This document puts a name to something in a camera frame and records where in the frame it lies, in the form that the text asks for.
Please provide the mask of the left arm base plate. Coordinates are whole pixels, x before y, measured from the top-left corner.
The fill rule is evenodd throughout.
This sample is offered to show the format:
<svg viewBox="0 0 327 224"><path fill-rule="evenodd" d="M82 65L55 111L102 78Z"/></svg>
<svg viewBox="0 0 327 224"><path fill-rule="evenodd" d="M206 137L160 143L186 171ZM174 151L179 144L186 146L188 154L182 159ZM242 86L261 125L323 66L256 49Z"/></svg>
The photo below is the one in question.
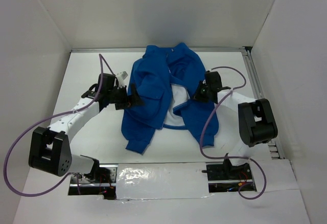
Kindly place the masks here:
<svg viewBox="0 0 327 224"><path fill-rule="evenodd" d="M116 199L118 164L100 164L94 175L71 176L68 196L99 196L107 200Z"/></svg>

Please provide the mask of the blue zip jacket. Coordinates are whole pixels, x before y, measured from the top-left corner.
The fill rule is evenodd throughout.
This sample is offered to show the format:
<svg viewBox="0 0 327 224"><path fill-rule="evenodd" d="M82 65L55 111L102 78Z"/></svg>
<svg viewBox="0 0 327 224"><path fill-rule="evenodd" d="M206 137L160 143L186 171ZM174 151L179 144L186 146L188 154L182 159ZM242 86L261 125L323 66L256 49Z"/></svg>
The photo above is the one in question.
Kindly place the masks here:
<svg viewBox="0 0 327 224"><path fill-rule="evenodd" d="M187 130L204 147L213 147L219 130L213 101L195 99L206 69L200 57L185 43L170 48L146 47L134 62L128 94L135 88L143 105L124 111L121 132L126 149L145 152L156 130Z"/></svg>

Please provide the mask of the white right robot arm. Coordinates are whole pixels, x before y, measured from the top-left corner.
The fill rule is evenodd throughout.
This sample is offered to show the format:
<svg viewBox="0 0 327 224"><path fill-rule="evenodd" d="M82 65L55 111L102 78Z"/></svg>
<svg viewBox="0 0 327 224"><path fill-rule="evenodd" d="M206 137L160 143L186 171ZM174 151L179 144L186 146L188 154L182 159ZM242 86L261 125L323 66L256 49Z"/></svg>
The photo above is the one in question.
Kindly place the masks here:
<svg viewBox="0 0 327 224"><path fill-rule="evenodd" d="M228 179L236 178L241 172L241 165L250 161L254 147L266 144L278 135L278 128L267 99L254 99L237 93L247 84L245 76L240 74L243 84L235 87L223 86L220 74L215 68L205 72L205 79L199 82L193 99L199 102L215 103L200 135L200 151L203 151L206 129L221 106L228 108L238 116L239 140L233 149L222 159L229 163L223 166L223 173Z"/></svg>

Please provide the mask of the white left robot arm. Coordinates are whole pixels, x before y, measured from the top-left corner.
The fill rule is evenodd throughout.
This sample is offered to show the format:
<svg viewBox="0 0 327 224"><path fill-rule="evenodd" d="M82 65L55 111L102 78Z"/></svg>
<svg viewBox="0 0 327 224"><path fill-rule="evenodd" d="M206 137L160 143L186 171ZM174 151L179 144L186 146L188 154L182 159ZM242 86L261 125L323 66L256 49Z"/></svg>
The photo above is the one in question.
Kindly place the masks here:
<svg viewBox="0 0 327 224"><path fill-rule="evenodd" d="M74 136L104 108L114 104L117 110L143 105L135 85L127 93L126 72L100 74L75 107L47 128L37 127L32 133L29 166L56 176L77 173L90 183L101 176L99 160L72 154L70 143Z"/></svg>

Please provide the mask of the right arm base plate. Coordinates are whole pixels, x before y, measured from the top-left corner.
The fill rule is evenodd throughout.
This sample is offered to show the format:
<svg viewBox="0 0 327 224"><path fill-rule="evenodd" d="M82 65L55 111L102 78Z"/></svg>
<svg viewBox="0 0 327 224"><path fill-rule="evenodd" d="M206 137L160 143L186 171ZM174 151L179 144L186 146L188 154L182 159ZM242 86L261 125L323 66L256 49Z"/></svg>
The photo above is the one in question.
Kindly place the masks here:
<svg viewBox="0 0 327 224"><path fill-rule="evenodd" d="M222 163L207 163L202 170L207 176L209 193L255 191L250 165L233 166L230 160Z"/></svg>

